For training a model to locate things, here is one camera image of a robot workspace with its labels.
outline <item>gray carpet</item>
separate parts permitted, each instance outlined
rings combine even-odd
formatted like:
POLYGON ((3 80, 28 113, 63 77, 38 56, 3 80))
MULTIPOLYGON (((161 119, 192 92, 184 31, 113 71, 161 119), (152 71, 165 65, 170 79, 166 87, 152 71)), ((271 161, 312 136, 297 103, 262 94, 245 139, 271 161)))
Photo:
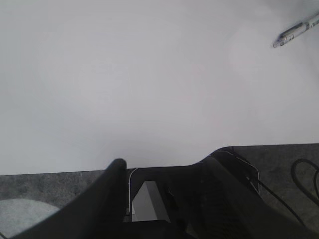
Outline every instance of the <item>gray carpet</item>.
MULTIPOLYGON (((249 146, 234 147, 234 149, 259 169, 261 181, 286 201, 308 228, 319 232, 319 208, 299 191, 290 176, 291 164, 298 158, 306 158, 319 165, 319 144, 249 146)), ((92 171, 0 176, 0 200, 29 199, 45 203, 42 204, 44 206, 42 211, 40 210, 41 212, 35 216, 35 223, 50 215, 52 211, 48 208, 54 210, 69 203, 101 173, 101 171, 92 171)), ((313 175, 314 170, 310 166, 300 165, 298 167, 298 177, 312 193, 314 193, 313 175)), ((261 196, 269 206, 295 220, 294 216, 278 200, 262 188, 261 196)), ((5 226, 6 232, 9 233, 8 225, 5 226)))

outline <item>black cable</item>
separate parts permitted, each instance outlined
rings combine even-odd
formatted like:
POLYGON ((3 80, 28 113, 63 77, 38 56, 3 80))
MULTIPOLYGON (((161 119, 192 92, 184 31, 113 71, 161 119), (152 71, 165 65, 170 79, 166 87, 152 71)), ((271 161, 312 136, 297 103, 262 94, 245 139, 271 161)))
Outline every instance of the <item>black cable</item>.
POLYGON ((1 236, 3 239, 8 239, 5 235, 2 234, 2 232, 0 232, 0 236, 1 236))
MULTIPOLYGON (((317 199, 312 193, 310 193, 302 184, 301 182, 298 180, 297 176, 296 176, 296 167, 298 164, 300 163, 307 163, 309 165, 311 165, 313 168, 315 168, 316 171, 319 171, 319 167, 314 164, 313 162, 311 162, 310 160, 307 159, 297 159, 291 166, 291 177, 294 181, 294 183, 296 184, 296 186, 311 200, 313 201, 317 206, 319 206, 319 199, 317 199)), ((318 195, 318 189, 317 189, 317 175, 315 173, 314 176, 314 185, 315 185, 315 190, 316 193, 318 195)))
POLYGON ((318 197, 318 199, 319 199, 319 192, 318 192, 318 186, 317 186, 317 176, 318 176, 318 173, 319 173, 319 171, 316 171, 316 172, 315 172, 315 175, 314 175, 314 188, 315 188, 317 197, 318 197))
POLYGON ((291 212, 295 218, 300 222, 304 227, 306 226, 301 220, 301 218, 297 215, 297 213, 284 201, 282 200, 276 193, 274 193, 270 188, 268 188, 263 182, 261 182, 258 178, 252 177, 252 179, 256 180, 264 189, 266 189, 271 195, 273 195, 279 202, 281 202, 288 210, 291 212))

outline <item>cord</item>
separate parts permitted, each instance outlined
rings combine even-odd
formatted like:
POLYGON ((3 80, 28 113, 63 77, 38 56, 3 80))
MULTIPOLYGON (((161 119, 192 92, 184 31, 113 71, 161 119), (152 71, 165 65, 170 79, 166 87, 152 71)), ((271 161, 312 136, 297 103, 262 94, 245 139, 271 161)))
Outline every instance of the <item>cord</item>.
MULTIPOLYGON (((258 183, 258 185, 261 185, 264 189, 266 189, 266 190, 267 190, 271 195, 273 195, 280 203, 282 203, 282 204, 289 210, 289 212, 291 212, 291 213, 295 216, 295 218, 298 220, 298 222, 299 222, 301 225, 303 225, 304 227, 306 226, 306 225, 304 224, 303 220, 297 215, 297 213, 296 213, 284 200, 282 200, 276 193, 274 193, 270 188, 268 188, 263 182, 261 182, 261 181, 259 180, 259 171, 258 171, 258 169, 257 169, 256 167, 254 167, 254 166, 251 165, 250 163, 246 162, 245 160, 241 159, 240 157, 238 157, 238 156, 236 156, 236 155, 234 155, 234 154, 232 154, 231 152, 228 152, 228 151, 226 151, 226 150, 221 150, 221 151, 218 151, 218 152, 226 152, 226 153, 228 153, 228 154, 230 154, 230 155, 235 156, 235 157, 236 157, 237 159, 239 159, 240 161, 242 161, 242 162, 248 164, 249 166, 253 167, 253 168, 257 171, 257 173, 258 173, 258 178, 256 178, 256 177, 250 175, 250 180, 251 180, 251 179, 255 180, 255 181, 258 183)), ((314 184, 316 184, 316 186, 317 186, 317 174, 315 174, 315 177, 314 177, 314 184)))
POLYGON ((309 165, 311 165, 315 170, 315 175, 314 175, 314 186, 315 186, 315 191, 317 196, 319 195, 318 193, 318 188, 317 188, 317 175, 318 175, 318 171, 319 171, 319 167, 314 164, 313 162, 311 162, 308 159, 297 159, 291 166, 291 177, 294 181, 294 183, 296 184, 296 186, 311 200, 313 201, 317 206, 319 206, 319 199, 317 199, 313 194, 311 194, 302 184, 301 182, 298 180, 297 176, 296 176, 296 167, 298 164, 300 163, 307 163, 309 165))
POLYGON ((3 235, 2 232, 0 232, 0 236, 1 236, 3 239, 8 239, 5 235, 3 235))
POLYGON ((130 176, 129 176, 129 208, 128 208, 128 215, 131 214, 131 176, 132 174, 138 170, 138 168, 134 169, 131 173, 130 173, 130 176))
POLYGON ((319 199, 319 192, 318 192, 318 186, 317 186, 317 176, 318 176, 318 173, 319 173, 319 171, 316 171, 316 172, 315 172, 315 175, 314 175, 314 188, 315 188, 317 197, 318 197, 318 199, 319 199))
MULTIPOLYGON (((259 171, 258 171, 258 169, 257 169, 255 166, 251 165, 250 163, 246 162, 245 160, 241 159, 240 157, 236 156, 235 154, 233 154, 233 153, 231 153, 231 152, 229 152, 229 151, 219 150, 218 152, 228 153, 228 154, 234 156, 235 158, 239 159, 239 160, 242 161, 243 163, 246 163, 246 164, 249 165, 250 167, 254 168, 254 169, 257 171, 258 180, 260 179, 260 177, 259 177, 259 171)), ((256 192, 259 194, 259 192, 260 192, 260 190, 259 190, 259 184, 258 184, 258 189, 256 189, 253 184, 252 184, 252 186, 253 186, 253 188, 256 190, 256 192)))
POLYGON ((276 193, 274 193, 270 188, 268 188, 263 182, 261 182, 259 179, 252 177, 252 179, 256 180, 264 189, 266 189, 271 195, 273 195, 279 202, 281 202, 288 210, 291 212, 295 218, 300 222, 301 225, 304 227, 306 226, 301 220, 301 218, 297 215, 297 213, 284 201, 282 200, 276 193))

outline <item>silver pen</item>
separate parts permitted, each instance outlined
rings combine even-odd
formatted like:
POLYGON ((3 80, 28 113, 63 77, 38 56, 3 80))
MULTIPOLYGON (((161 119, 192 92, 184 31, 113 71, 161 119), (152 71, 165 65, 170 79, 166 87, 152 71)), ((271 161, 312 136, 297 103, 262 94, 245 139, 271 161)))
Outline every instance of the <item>silver pen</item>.
POLYGON ((318 23, 319 23, 319 13, 309 18, 308 20, 304 22, 300 22, 297 25, 293 26, 292 28, 288 29, 287 31, 281 33, 278 39, 274 42, 273 47, 285 45, 286 43, 290 42, 292 39, 296 38, 297 36, 313 28, 318 23))

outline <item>white desk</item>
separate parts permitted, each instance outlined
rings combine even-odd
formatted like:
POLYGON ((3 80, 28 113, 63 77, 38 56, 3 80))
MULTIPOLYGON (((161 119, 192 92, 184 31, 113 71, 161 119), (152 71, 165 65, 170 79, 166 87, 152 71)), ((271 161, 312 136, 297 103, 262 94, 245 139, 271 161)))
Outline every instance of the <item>white desk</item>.
POLYGON ((0 174, 319 142, 311 0, 0 1, 0 174))

